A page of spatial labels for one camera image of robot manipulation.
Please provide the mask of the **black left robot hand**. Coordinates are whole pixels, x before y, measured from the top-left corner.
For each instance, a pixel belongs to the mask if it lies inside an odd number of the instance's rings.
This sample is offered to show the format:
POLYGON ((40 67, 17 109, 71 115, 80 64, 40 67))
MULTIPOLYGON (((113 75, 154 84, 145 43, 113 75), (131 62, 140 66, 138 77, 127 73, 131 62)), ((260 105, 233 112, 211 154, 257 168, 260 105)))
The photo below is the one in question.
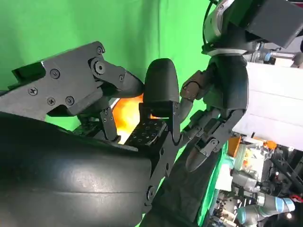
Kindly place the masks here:
POLYGON ((198 70, 182 85, 180 118, 189 115, 193 102, 202 99, 206 110, 197 111, 182 130, 182 145, 189 152, 186 169, 193 172, 218 152, 246 113, 249 97, 247 62, 240 55, 217 55, 204 71, 198 70))

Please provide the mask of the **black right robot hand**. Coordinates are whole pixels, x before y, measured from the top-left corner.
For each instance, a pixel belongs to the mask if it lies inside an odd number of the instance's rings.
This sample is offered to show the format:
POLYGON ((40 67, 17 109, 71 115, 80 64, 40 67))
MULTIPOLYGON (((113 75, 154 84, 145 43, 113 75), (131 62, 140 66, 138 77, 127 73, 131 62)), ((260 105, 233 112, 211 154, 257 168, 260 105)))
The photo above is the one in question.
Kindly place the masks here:
POLYGON ((3 227, 134 227, 182 140, 175 65, 145 81, 93 42, 17 68, 0 95, 3 227))

